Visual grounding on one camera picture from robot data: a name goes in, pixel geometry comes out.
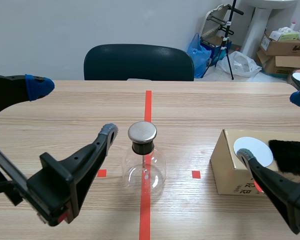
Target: black brush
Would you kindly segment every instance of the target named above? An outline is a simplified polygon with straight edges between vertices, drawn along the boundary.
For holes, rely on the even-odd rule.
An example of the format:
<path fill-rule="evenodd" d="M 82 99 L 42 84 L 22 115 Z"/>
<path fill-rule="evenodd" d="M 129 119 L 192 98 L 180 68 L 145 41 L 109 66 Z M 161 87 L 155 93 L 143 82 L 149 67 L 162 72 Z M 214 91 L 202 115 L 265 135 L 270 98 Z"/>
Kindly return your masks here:
<path fill-rule="evenodd" d="M 269 147 L 281 172 L 300 176 L 300 141 L 270 140 Z"/>

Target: wooden table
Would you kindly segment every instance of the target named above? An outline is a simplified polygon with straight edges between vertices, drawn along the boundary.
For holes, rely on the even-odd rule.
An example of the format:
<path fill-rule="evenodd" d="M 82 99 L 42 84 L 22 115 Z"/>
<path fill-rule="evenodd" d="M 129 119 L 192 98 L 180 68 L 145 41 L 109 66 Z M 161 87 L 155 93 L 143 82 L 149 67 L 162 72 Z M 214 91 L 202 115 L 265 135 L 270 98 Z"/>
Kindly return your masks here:
<path fill-rule="evenodd" d="M 138 240 L 140 196 L 121 183 L 129 126 L 144 119 L 145 91 L 152 90 L 155 144 L 167 158 L 167 180 L 151 204 L 152 240 L 300 239 L 266 197 L 218 195 L 210 156 L 222 129 L 300 132 L 300 108 L 284 83 L 55 81 L 55 90 L 0 113 L 0 149 L 30 177 L 39 155 L 62 160 L 92 142 L 101 127 L 119 134 L 80 215 L 57 227 L 42 224 L 23 202 L 0 194 L 0 240 Z M 201 179 L 192 178 L 201 171 Z"/>

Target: tripod stand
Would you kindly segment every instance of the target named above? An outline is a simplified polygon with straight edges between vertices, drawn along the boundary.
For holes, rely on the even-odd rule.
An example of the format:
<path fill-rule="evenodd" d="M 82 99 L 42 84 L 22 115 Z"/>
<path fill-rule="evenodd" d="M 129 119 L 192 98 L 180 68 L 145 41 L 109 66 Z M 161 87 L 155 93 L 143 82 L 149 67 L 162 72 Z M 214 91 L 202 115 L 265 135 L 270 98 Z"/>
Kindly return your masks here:
<path fill-rule="evenodd" d="M 219 58 L 220 58 L 220 55 L 221 55 L 221 52 L 222 50 L 225 50 L 225 54 L 226 54 L 226 58 L 228 60 L 228 64 L 229 64 L 229 68 L 230 68 L 230 73 L 231 73 L 231 79 L 234 80 L 234 75 L 232 73 L 232 69 L 231 69 L 231 64 L 230 64 L 230 60 L 229 60 L 229 31 L 230 31 L 230 26 L 231 26 L 231 22 L 232 22 L 232 17 L 234 15 L 234 12 L 240 14 L 240 15 L 243 15 L 244 13 L 238 9 L 235 9 L 235 6 L 236 6 L 236 2 L 237 0 L 233 0 L 233 4 L 232 6 L 231 5 L 228 5 L 228 9 L 231 9 L 231 12 L 230 12 L 230 16 L 229 16 L 229 20 L 226 21 L 225 25 L 226 25 L 226 29 L 225 29 L 225 34 L 224 34 L 224 37 L 223 37 L 223 40 L 222 40 L 222 44 L 221 44 L 221 48 L 219 49 L 219 52 L 215 55 L 214 59 L 211 61 L 211 63 L 209 64 L 209 66 L 206 68 L 205 72 L 203 73 L 202 75 L 202 78 L 204 77 L 204 75 L 206 74 L 206 72 L 208 71 L 208 69 L 212 66 L 212 63 L 216 60 L 215 62 L 215 65 L 214 67 L 217 66 L 217 62 L 219 61 Z M 212 21 L 216 22 L 216 23 L 220 23 L 220 22 L 223 22 L 221 19 L 217 19 L 219 20 L 218 21 L 215 21 L 211 18 Z"/>

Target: blue gripper tip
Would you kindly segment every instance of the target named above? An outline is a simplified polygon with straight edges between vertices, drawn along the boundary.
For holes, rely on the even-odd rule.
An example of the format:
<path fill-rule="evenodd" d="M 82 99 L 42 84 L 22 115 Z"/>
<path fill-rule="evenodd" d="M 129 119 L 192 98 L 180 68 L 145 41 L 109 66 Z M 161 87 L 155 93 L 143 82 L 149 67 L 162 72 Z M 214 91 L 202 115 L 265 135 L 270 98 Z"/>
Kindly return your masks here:
<path fill-rule="evenodd" d="M 51 79 L 44 77 L 44 80 L 38 80 L 28 74 L 25 75 L 25 86 L 29 101 L 45 97 L 55 89 L 55 84 Z"/>

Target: blue plastic bag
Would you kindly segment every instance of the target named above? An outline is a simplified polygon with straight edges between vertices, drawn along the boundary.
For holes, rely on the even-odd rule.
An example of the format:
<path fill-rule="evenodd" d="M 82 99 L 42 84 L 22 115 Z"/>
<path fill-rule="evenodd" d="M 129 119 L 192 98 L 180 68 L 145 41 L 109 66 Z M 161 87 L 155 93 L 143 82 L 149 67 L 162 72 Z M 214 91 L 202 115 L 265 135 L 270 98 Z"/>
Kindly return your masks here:
<path fill-rule="evenodd" d="M 199 79 L 204 74 L 207 68 L 207 62 L 210 58 L 211 51 L 206 50 L 200 45 L 199 33 L 196 33 L 189 45 L 188 55 L 192 58 L 194 65 L 194 77 Z"/>

